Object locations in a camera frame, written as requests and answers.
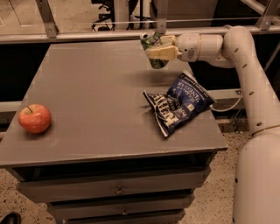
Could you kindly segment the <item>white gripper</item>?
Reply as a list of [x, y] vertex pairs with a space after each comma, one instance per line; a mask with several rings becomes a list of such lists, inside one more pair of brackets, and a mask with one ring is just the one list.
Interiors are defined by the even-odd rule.
[[185, 62], [195, 62], [198, 60], [200, 51], [200, 35], [198, 33], [182, 34], [176, 37], [174, 35], [161, 36], [165, 47], [147, 48], [145, 53], [149, 59], [153, 60], [179, 60]]

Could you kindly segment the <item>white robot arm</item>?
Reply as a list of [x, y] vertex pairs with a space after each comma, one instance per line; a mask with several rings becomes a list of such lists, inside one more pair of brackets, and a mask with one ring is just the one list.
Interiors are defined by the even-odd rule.
[[224, 36], [163, 36], [145, 52], [155, 60], [176, 58], [233, 67], [252, 138], [240, 151], [234, 184], [233, 224], [278, 224], [280, 221], [280, 101], [256, 56], [252, 34], [243, 26]]

